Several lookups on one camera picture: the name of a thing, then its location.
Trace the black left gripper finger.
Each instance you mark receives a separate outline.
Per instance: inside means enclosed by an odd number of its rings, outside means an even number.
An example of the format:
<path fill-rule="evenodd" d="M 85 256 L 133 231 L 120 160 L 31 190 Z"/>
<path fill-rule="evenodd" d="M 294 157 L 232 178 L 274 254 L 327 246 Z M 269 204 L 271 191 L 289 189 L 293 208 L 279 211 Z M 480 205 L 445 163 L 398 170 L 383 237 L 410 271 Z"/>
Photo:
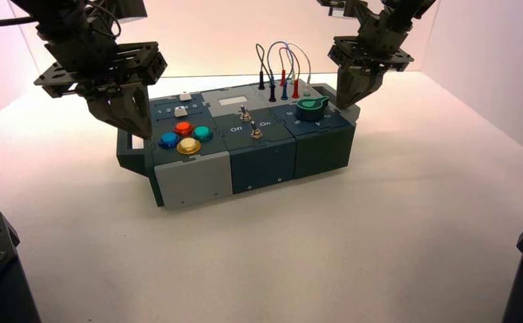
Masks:
<path fill-rule="evenodd" d="M 91 93 L 86 96 L 90 113 L 98 120 L 110 125 L 124 125 L 123 119 L 117 114 L 116 109 L 122 101 L 123 95 L 118 93 L 111 96 L 108 96 L 107 93 Z"/>
<path fill-rule="evenodd" d="M 122 87 L 114 99 L 116 127 L 130 134 L 148 139 L 152 136 L 147 86 Z"/>

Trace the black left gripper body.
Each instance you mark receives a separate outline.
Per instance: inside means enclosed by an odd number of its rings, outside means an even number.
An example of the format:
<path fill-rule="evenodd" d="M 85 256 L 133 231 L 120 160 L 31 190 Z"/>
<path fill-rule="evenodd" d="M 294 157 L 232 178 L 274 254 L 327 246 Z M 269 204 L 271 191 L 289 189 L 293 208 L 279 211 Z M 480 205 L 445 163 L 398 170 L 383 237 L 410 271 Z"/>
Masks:
<path fill-rule="evenodd" d="M 114 85 L 153 85 L 167 63 L 157 42 L 118 44 L 97 32 L 45 44 L 55 62 L 34 81 L 49 96 L 71 93 L 72 85 L 84 87 L 83 96 Z"/>

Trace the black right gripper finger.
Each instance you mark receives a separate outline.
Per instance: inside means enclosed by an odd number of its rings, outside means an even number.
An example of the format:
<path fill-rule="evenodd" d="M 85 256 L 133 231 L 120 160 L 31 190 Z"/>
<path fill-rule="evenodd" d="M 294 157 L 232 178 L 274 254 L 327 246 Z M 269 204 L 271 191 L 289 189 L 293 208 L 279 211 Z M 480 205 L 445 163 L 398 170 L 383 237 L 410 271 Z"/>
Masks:
<path fill-rule="evenodd" d="M 337 108 L 344 110 L 358 101 L 359 69 L 351 66 L 337 69 Z"/>
<path fill-rule="evenodd" d="M 384 70 L 382 69 L 356 69 L 354 70 L 352 103 L 369 96 L 382 85 Z"/>

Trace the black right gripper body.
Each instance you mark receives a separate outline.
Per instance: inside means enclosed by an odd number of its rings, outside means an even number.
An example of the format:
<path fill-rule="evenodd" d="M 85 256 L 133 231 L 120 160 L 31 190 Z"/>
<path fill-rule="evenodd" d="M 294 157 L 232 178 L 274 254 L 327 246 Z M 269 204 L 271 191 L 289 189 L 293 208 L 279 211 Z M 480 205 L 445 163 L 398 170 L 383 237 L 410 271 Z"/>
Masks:
<path fill-rule="evenodd" d="M 407 32 L 389 30 L 386 20 L 369 17 L 360 21 L 355 36 L 335 36 L 328 57 L 338 67 L 404 71 L 414 61 L 401 45 Z"/>

